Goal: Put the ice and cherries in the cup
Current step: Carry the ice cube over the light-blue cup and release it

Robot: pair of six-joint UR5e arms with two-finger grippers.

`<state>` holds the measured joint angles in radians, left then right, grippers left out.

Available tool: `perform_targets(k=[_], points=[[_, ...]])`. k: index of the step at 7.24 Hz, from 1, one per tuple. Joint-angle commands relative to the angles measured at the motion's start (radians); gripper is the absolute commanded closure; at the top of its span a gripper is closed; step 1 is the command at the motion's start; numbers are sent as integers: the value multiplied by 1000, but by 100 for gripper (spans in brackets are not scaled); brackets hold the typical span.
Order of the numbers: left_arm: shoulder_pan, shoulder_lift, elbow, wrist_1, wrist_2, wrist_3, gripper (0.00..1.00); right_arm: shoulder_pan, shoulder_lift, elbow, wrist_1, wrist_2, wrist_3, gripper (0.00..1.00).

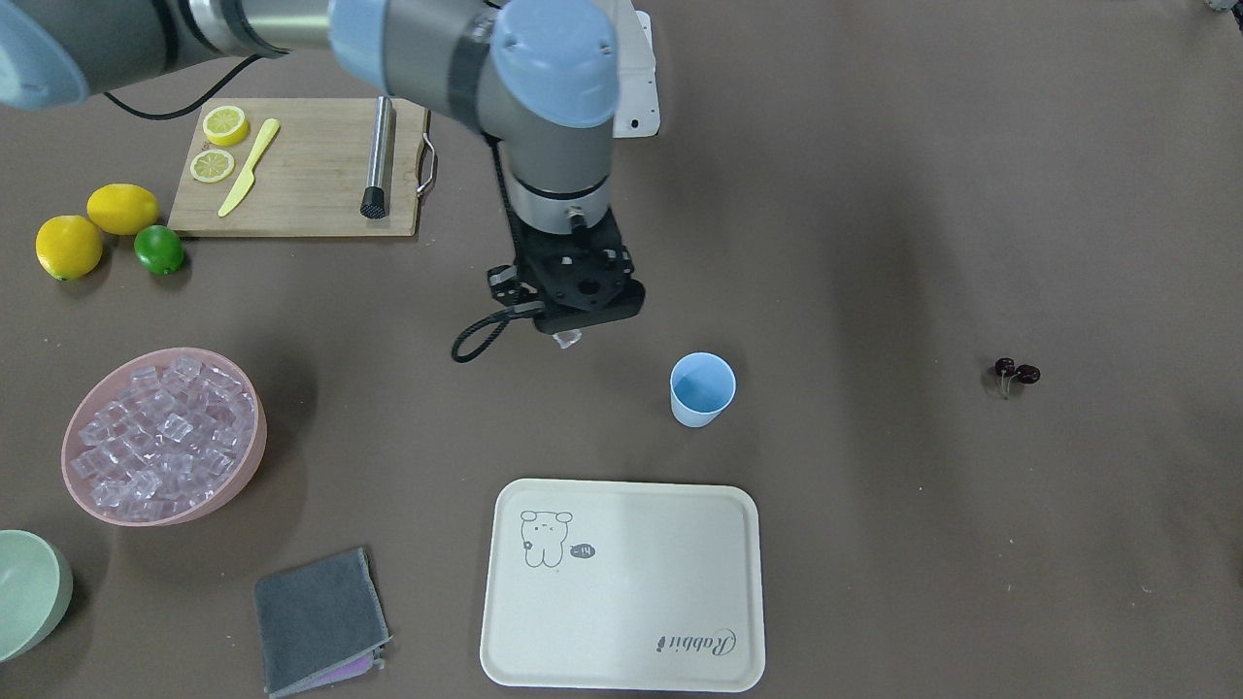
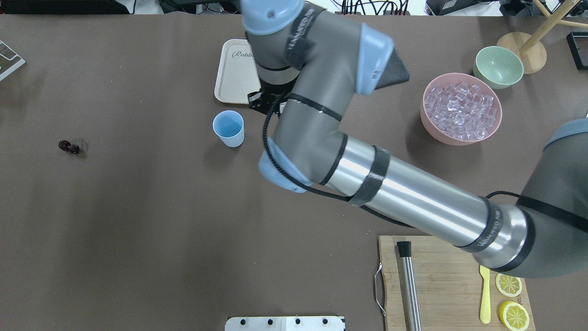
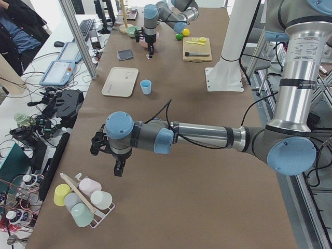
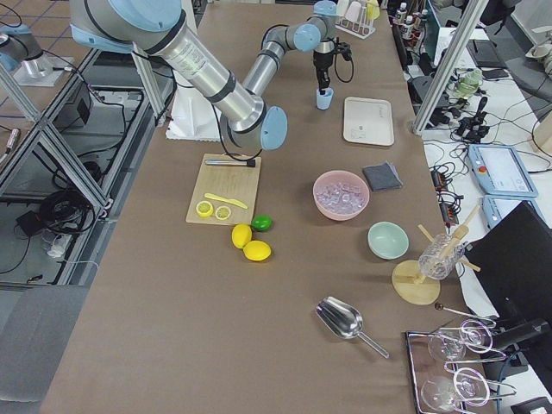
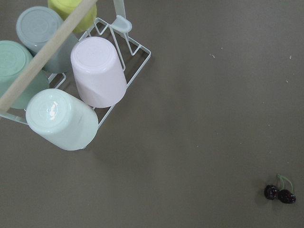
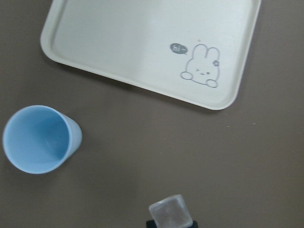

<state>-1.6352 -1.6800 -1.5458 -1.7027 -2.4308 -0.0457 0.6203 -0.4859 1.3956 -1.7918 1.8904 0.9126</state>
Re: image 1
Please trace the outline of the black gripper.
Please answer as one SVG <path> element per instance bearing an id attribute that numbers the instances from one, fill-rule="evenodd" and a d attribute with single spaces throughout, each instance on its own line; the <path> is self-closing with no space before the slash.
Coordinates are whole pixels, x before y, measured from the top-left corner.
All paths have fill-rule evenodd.
<path id="1" fill-rule="evenodd" d="M 648 297 L 607 211 L 593 226 L 549 234 L 515 218 L 515 262 L 488 269 L 488 294 L 544 335 L 585 330 L 639 313 Z"/>

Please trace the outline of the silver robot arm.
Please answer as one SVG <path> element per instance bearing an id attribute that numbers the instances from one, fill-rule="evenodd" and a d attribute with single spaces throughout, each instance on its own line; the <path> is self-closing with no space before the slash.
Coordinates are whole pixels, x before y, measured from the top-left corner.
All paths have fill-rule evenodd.
<path id="1" fill-rule="evenodd" d="M 515 239 L 515 264 L 491 274 L 496 318 L 554 335 L 639 313 L 610 173 L 622 71 L 650 49 L 607 1 L 5 1 L 2 102 L 77 104 L 307 49 L 492 147 Z"/>

